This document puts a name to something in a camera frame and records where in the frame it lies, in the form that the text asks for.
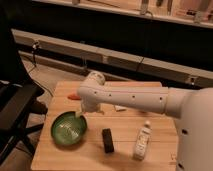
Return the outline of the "beige cylindrical end effector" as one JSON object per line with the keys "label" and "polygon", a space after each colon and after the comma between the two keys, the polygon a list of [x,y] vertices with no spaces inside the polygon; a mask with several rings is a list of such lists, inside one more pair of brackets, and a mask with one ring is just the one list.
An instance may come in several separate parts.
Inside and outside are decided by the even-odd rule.
{"label": "beige cylindrical end effector", "polygon": [[76,111],[75,116],[78,118],[80,116],[83,116],[83,112],[82,111]]}

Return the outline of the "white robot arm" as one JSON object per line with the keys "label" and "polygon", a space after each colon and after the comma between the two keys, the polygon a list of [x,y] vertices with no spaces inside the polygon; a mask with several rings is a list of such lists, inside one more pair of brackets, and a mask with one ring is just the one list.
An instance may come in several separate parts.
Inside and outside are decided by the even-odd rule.
{"label": "white robot arm", "polygon": [[178,119],[176,171],[213,171],[213,87],[114,87],[105,84],[102,73],[92,71],[77,94],[84,112],[96,112],[105,103]]}

